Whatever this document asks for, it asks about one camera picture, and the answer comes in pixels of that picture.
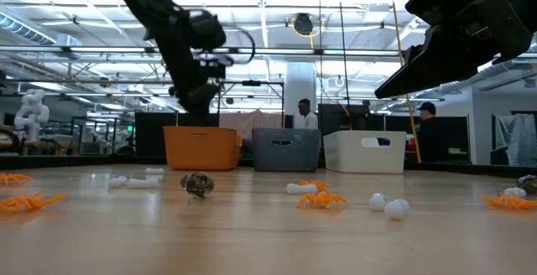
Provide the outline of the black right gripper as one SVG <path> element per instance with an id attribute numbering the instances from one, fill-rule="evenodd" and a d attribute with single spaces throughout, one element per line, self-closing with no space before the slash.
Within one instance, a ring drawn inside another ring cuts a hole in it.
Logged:
<path id="1" fill-rule="evenodd" d="M 396 97 L 471 79 L 480 65 L 512 60 L 531 41 L 532 0 L 476 0 L 431 27 L 423 45 L 405 50 L 404 64 L 374 95 Z"/>

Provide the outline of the dark grey plastic bin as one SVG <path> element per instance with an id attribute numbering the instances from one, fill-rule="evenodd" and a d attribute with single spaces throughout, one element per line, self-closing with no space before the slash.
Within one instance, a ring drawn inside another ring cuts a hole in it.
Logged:
<path id="1" fill-rule="evenodd" d="M 256 171 L 313 173 L 317 170 L 319 130 L 254 128 L 252 141 Z"/>

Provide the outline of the black partition panel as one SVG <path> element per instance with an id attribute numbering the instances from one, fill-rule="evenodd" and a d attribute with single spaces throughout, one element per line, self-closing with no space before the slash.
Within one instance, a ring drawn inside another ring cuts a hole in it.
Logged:
<path id="1" fill-rule="evenodd" d="M 218 127 L 219 115 L 209 114 L 205 120 L 196 120 L 191 114 L 177 112 L 136 112 L 134 131 L 136 154 L 142 157 L 164 157 L 164 127 L 198 126 Z"/>
<path id="2" fill-rule="evenodd" d="M 444 132 L 445 147 L 469 150 L 469 128 L 467 117 L 438 117 Z M 401 131 L 413 135 L 408 116 L 371 115 L 368 129 L 377 131 Z"/>

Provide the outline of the grey cloth cover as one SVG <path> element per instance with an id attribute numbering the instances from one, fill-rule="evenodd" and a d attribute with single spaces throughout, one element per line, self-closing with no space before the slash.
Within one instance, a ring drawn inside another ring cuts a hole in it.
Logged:
<path id="1" fill-rule="evenodd" d="M 505 148 L 509 166 L 537 168 L 537 117 L 496 116 L 496 147 Z"/>

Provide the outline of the person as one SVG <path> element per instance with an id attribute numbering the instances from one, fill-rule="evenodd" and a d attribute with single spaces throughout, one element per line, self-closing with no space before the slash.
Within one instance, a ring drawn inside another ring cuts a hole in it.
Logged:
<path id="1" fill-rule="evenodd" d="M 446 148 L 443 127 L 436 116 L 436 107 L 432 102 L 423 102 L 418 110 L 420 129 L 417 143 L 420 147 L 421 160 L 426 163 L 440 161 Z"/>
<path id="2" fill-rule="evenodd" d="M 317 130 L 318 118 L 311 110 L 310 100 L 304 98 L 298 103 L 299 114 L 305 119 L 305 129 Z"/>

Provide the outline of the black cabinet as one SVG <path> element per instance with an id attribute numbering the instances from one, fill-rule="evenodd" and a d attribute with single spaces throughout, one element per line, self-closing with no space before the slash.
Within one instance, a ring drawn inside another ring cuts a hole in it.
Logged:
<path id="1" fill-rule="evenodd" d="M 318 117 L 323 135 L 346 130 L 367 130 L 370 110 L 364 105 L 320 104 Z"/>

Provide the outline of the black aluminium table frame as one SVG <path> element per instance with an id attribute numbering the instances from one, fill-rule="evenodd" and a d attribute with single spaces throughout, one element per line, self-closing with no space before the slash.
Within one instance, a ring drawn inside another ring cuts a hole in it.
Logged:
<path id="1" fill-rule="evenodd" d="M 93 156 L 18 156 L 0 155 L 0 170 L 76 167 L 108 164 L 166 165 L 164 157 L 130 157 L 118 155 Z M 504 165 L 478 165 L 469 163 L 404 163 L 404 170 L 452 172 L 459 174 L 489 175 L 517 179 L 524 175 L 537 175 L 537 168 Z"/>

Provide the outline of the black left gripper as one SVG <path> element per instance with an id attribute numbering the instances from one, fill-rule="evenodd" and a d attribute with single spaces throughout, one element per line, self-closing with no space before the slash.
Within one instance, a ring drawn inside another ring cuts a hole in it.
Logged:
<path id="1" fill-rule="evenodd" d="M 211 98 L 218 92 L 218 86 L 209 83 L 210 78 L 223 79 L 226 69 L 233 60 L 225 57 L 197 59 L 191 52 L 198 49 L 212 52 L 225 44 L 225 35 L 158 35 L 157 45 L 165 67 L 173 81 L 170 93 L 180 99 L 187 111 L 185 123 L 193 127 L 207 127 L 210 124 Z"/>

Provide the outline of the small brown plastic skull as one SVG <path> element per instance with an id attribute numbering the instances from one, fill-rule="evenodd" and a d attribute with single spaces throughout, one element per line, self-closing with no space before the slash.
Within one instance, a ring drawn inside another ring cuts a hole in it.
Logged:
<path id="1" fill-rule="evenodd" d="M 529 196 L 537 195 L 537 175 L 528 174 L 518 178 L 517 186 Z"/>
<path id="2" fill-rule="evenodd" d="M 205 198 L 215 187 L 214 179 L 203 172 L 185 174 L 180 180 L 181 187 L 189 194 Z"/>

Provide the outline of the orange plastic bin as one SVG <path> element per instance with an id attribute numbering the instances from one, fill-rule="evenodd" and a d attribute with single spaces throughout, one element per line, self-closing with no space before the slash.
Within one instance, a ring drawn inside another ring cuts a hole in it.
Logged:
<path id="1" fill-rule="evenodd" d="M 221 127 L 163 127 L 167 165 L 172 170 L 227 171 L 238 165 L 243 138 Z"/>

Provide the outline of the small orange plastic spider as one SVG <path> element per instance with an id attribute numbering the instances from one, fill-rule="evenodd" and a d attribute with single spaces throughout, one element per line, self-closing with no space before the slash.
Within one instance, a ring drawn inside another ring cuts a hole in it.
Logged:
<path id="1" fill-rule="evenodd" d="M 483 195 L 484 202 L 495 208 L 508 210 L 534 210 L 537 209 L 537 200 L 526 200 L 517 195 Z"/>
<path id="2" fill-rule="evenodd" d="M 327 191 L 330 185 L 327 182 L 315 180 L 315 181 L 301 181 L 299 185 L 314 185 L 318 191 Z"/>
<path id="3" fill-rule="evenodd" d="M 341 205 L 346 202 L 346 199 L 341 195 L 329 194 L 325 191 L 321 191 L 317 194 L 303 195 L 300 198 L 297 207 L 301 209 L 305 209 L 307 207 L 330 209 L 333 205 L 335 205 L 337 209 L 340 209 Z"/>
<path id="4" fill-rule="evenodd" d="M 0 183 L 4 183 L 5 185 L 25 183 L 30 182 L 32 180 L 33 179 L 31 177 L 24 174 L 0 173 Z"/>
<path id="5" fill-rule="evenodd" d="M 45 198 L 43 191 L 35 195 L 16 195 L 0 200 L 0 212 L 18 214 L 23 211 L 41 210 L 45 206 L 58 203 L 66 198 L 67 194 L 54 195 Z"/>

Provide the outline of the white plastic bin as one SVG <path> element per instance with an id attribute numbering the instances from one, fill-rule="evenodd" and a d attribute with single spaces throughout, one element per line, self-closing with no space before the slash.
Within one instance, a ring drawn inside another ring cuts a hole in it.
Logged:
<path id="1" fill-rule="evenodd" d="M 402 174 L 406 132 L 338 131 L 323 137 L 326 168 L 349 174 Z"/>

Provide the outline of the long ceiling light bar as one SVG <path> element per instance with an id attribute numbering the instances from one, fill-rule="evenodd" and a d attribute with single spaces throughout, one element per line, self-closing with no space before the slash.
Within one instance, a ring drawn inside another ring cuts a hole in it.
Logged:
<path id="1" fill-rule="evenodd" d="M 91 46 L 16 46 L 0 45 L 1 52 L 48 52 L 48 53 L 158 53 L 155 47 L 91 47 Z M 351 55 L 351 56 L 395 56 L 396 50 L 372 49 L 275 49 L 225 47 L 212 51 L 214 54 L 283 54 L 283 55 Z"/>

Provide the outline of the black metal frame stand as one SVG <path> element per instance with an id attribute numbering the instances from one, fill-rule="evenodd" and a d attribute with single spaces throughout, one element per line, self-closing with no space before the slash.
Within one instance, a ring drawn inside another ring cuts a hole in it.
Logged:
<path id="1" fill-rule="evenodd" d="M 217 92 L 216 97 L 216 114 L 220 115 L 223 109 L 222 99 L 228 98 L 228 92 L 231 91 L 235 86 L 247 86 L 247 87 L 261 87 L 267 86 L 279 99 L 281 102 L 281 107 L 279 108 L 281 113 L 281 127 L 285 128 L 285 112 L 284 112 L 284 82 L 271 82 L 271 81 L 261 81 L 261 80 L 241 80 L 241 81 L 229 81 L 229 80 L 220 80 L 218 82 L 220 90 Z"/>

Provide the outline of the pink curtain cloth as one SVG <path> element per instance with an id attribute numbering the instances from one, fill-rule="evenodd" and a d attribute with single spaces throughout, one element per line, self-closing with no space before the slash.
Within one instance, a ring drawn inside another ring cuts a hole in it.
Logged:
<path id="1" fill-rule="evenodd" d="M 281 113 L 254 112 L 221 113 L 219 127 L 231 128 L 242 137 L 240 159 L 253 158 L 253 129 L 254 128 L 283 128 L 284 121 Z"/>

